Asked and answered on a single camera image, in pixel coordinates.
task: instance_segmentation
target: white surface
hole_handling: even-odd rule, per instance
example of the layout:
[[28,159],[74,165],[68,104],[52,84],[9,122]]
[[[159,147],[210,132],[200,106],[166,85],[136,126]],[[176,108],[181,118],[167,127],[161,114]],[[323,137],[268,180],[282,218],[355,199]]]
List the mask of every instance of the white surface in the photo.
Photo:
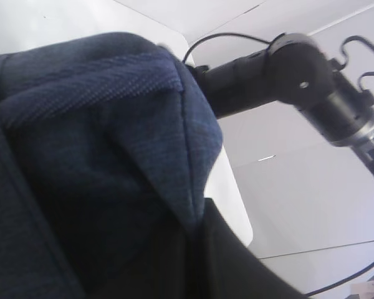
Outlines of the white surface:
[[279,102],[223,118],[219,124],[233,168],[324,143],[294,107]]
[[[344,279],[374,261],[374,242],[261,260],[274,273],[302,293],[312,292]],[[352,283],[366,282],[374,269],[350,283],[311,297],[345,299]]]
[[182,33],[188,41],[265,0],[114,0]]
[[185,38],[113,0],[0,0],[0,53],[126,31],[164,43],[178,57]]
[[374,240],[374,179],[326,143],[234,168],[260,258]]
[[[208,34],[231,31],[268,40],[283,32],[308,34],[373,3],[374,0],[267,0]],[[264,47],[251,40],[220,37],[201,44],[194,50],[193,57],[197,65],[215,67]]]
[[248,246],[253,239],[252,227],[224,148],[209,175],[204,195],[214,200],[229,227]]
[[[188,49],[180,33],[113,0],[0,0],[0,54],[112,31],[165,44],[180,58]],[[252,227],[224,151],[208,179],[207,194],[236,235],[249,244]]]

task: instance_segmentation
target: silver metal part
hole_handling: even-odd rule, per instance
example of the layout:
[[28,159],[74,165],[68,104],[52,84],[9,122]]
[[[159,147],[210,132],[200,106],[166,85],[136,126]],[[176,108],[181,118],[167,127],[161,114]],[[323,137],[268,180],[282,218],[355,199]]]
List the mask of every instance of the silver metal part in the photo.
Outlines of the silver metal part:
[[299,84],[299,88],[301,89],[305,89],[305,88],[308,88],[309,87],[309,82],[302,82],[301,84]]
[[[349,103],[343,99],[343,96],[339,92],[334,92],[328,97],[333,101],[334,105],[338,107],[340,111],[344,111],[347,115],[355,115],[355,110],[353,107],[351,107]],[[373,131],[374,110],[372,117],[358,131],[345,139],[331,141],[330,143],[334,146],[355,146],[367,142]]]
[[363,143],[352,146],[352,150],[365,164],[373,162],[374,159],[374,129]]
[[291,34],[286,34],[278,38],[269,47],[268,53],[272,55],[277,50],[285,47],[286,45],[291,45],[291,44],[308,44],[308,45],[312,45],[315,48],[319,48],[317,44],[315,43],[315,41],[309,36],[306,36],[305,34],[301,34],[301,33],[291,33]]
[[331,142],[334,146],[355,146],[362,143],[366,143],[369,139],[369,136],[374,132],[374,118],[369,120],[360,130],[355,134],[350,135],[348,138],[343,140]]

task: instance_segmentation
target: black cylinder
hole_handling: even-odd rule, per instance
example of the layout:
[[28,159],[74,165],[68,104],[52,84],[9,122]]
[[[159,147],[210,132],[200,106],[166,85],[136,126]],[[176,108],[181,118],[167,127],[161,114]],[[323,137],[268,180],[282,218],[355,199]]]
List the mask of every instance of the black cylinder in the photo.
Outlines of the black cylinder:
[[263,74],[265,51],[194,74],[214,114],[222,118],[273,102]]
[[350,138],[374,125],[374,109],[357,107],[343,92],[334,92],[324,101],[302,114],[321,135],[335,146],[351,146]]

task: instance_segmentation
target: white ceiling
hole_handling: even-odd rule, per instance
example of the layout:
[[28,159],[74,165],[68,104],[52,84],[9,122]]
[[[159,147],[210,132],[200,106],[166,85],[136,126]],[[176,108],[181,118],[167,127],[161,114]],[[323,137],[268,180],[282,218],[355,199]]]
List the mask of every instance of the white ceiling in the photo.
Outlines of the white ceiling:
[[115,0],[182,33],[200,38],[265,0]]
[[[310,34],[372,4],[374,0],[267,0],[211,33],[241,32],[267,40],[283,32]],[[263,48],[251,40],[220,37],[201,44],[193,57],[196,65],[215,67]]]

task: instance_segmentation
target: dark blue jacket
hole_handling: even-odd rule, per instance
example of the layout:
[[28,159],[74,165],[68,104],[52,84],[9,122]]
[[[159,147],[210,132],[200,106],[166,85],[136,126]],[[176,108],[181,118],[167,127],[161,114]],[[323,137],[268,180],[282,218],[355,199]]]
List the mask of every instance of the dark blue jacket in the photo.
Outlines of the dark blue jacket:
[[303,298],[204,199],[221,144],[141,37],[0,56],[0,299]]

